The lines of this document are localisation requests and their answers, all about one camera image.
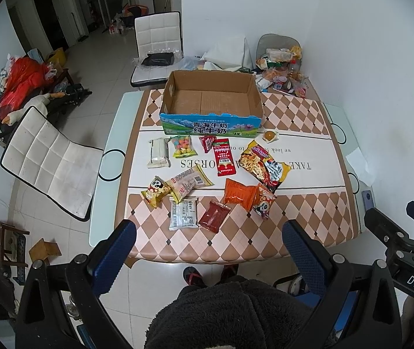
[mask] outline black bag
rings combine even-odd
[[[148,54],[147,58],[142,61],[142,65],[166,67],[172,65],[175,55],[172,52],[161,52],[158,54]]]

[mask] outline red plastic bag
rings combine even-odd
[[[5,92],[0,97],[0,121],[12,111],[18,110],[35,88],[47,85],[45,74],[48,71],[46,64],[39,64],[31,58],[20,58],[14,62]]]

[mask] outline small cardboard box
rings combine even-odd
[[[254,76],[225,71],[173,71],[160,108],[167,135],[254,138],[262,114]]]

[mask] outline brown round snack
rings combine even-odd
[[[266,141],[271,141],[274,137],[275,137],[275,133],[273,132],[273,131],[266,131],[265,133],[264,133],[264,139],[266,140]]]

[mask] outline person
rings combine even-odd
[[[312,309],[272,286],[223,268],[220,281],[207,286],[196,268],[184,269],[187,283],[146,332],[145,349],[284,348]],[[337,342],[335,332],[325,348]]]

